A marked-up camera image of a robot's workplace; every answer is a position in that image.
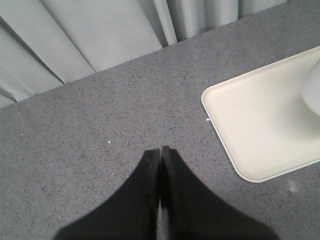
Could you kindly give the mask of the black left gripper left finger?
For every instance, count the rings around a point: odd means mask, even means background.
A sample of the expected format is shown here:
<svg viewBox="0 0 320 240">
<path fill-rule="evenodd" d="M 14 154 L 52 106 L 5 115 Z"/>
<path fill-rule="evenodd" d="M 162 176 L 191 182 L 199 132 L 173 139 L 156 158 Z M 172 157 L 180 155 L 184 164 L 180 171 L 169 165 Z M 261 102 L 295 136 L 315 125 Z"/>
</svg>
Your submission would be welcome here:
<svg viewBox="0 0 320 240">
<path fill-rule="evenodd" d="M 123 185 L 103 204 L 63 227 L 56 240 L 155 240 L 161 151 L 147 150 Z"/>
</svg>

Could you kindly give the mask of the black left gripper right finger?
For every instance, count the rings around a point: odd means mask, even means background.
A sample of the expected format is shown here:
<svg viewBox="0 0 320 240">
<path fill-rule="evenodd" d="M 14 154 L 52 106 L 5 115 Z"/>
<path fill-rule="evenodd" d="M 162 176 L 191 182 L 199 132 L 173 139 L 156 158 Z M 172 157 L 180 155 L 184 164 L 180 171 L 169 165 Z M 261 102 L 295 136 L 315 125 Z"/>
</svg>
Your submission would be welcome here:
<svg viewBox="0 0 320 240">
<path fill-rule="evenodd" d="M 161 208 L 170 240 L 278 240 L 266 224 L 215 195 L 176 149 L 161 151 Z"/>
</svg>

